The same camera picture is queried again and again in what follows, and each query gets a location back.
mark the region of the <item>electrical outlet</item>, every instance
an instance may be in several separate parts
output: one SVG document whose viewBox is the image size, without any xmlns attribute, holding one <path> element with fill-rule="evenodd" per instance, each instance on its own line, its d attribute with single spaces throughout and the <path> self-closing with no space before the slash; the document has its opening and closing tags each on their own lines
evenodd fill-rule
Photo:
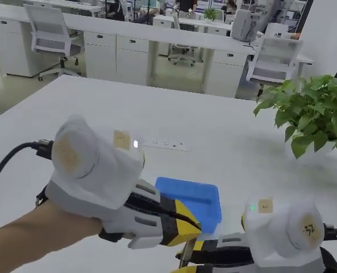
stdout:
<svg viewBox="0 0 337 273">
<path fill-rule="evenodd" d="M 169 140 L 145 139 L 143 140 L 143 146 L 184 152 L 188 152 L 190 150 L 183 142 L 174 142 Z"/>
</svg>

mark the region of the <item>blue container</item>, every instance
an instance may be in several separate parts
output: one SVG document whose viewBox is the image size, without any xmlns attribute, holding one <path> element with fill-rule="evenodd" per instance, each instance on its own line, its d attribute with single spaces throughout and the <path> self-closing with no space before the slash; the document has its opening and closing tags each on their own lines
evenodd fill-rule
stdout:
<svg viewBox="0 0 337 273">
<path fill-rule="evenodd" d="M 190 181 L 158 177 L 156 188 L 163 196 L 180 200 L 201 223 L 202 233 L 212 234 L 221 222 L 218 187 Z"/>
</svg>

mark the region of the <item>potted plant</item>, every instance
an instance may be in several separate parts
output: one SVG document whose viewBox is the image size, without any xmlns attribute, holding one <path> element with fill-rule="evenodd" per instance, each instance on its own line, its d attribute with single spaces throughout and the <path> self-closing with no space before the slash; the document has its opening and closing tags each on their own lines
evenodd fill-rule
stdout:
<svg viewBox="0 0 337 273">
<path fill-rule="evenodd" d="M 310 145 L 314 152 L 329 144 L 331 150 L 337 149 L 337 78 L 302 78 L 299 91 L 296 85 L 287 80 L 277 88 L 265 90 L 263 100 L 253 111 L 255 116 L 261 109 L 277 109 L 275 124 L 278 128 L 287 126 L 285 142 L 292 139 L 290 146 L 296 159 Z"/>
<path fill-rule="evenodd" d="M 207 9 L 203 12 L 203 17 L 208 21 L 208 22 L 213 22 L 216 19 L 216 14 L 217 11 L 216 9 Z"/>
</svg>

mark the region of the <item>white cabinet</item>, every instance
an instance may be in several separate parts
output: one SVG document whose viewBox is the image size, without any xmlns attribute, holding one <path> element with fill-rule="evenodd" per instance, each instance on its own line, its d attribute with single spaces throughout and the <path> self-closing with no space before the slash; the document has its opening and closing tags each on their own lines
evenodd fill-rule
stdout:
<svg viewBox="0 0 337 273">
<path fill-rule="evenodd" d="M 117 80 L 116 36 L 84 32 L 88 78 Z"/>
<path fill-rule="evenodd" d="M 234 98 L 244 67 L 212 63 L 205 94 Z"/>
<path fill-rule="evenodd" d="M 172 23 L 165 20 L 153 19 L 153 25 L 158 27 L 172 28 Z M 168 56 L 169 43 L 159 43 L 158 55 Z"/>
<path fill-rule="evenodd" d="M 117 64 L 115 48 L 86 44 L 86 75 L 99 80 L 116 80 Z"/>
<path fill-rule="evenodd" d="M 47 70 L 59 58 L 32 51 L 31 25 L 0 19 L 0 69 L 3 75 L 25 77 Z"/>
<path fill-rule="evenodd" d="M 117 81 L 147 85 L 149 41 L 117 35 Z"/>
<path fill-rule="evenodd" d="M 205 94 L 234 98 L 246 61 L 245 54 L 215 50 Z"/>
<path fill-rule="evenodd" d="M 128 84 L 146 85 L 147 65 L 147 53 L 117 49 L 118 81 Z"/>
</svg>

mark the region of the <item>gray floor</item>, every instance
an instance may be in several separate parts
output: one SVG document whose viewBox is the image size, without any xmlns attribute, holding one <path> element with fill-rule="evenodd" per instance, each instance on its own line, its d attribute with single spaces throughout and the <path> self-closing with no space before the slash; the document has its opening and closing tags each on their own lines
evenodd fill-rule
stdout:
<svg viewBox="0 0 337 273">
<path fill-rule="evenodd" d="M 86 75 L 85 56 L 79 56 L 79 66 L 74 66 L 73 59 L 66 62 L 67 68 L 78 68 L 82 75 Z M 195 67 L 179 63 L 173 65 L 166 57 L 159 57 L 157 60 L 157 75 L 153 82 L 153 86 L 167 89 L 182 90 L 187 92 L 197 92 L 199 90 L 199 81 L 202 77 L 203 63 L 196 63 Z M 9 108 L 18 104 L 31 94 L 38 91 L 44 85 L 56 79 L 55 75 L 44 77 L 39 82 L 37 77 L 25 78 L 18 76 L 1 76 L 0 74 L 0 113 L 4 113 Z M 255 99 L 257 85 L 248 83 L 245 80 L 240 84 L 237 98 L 245 100 Z"/>
</svg>

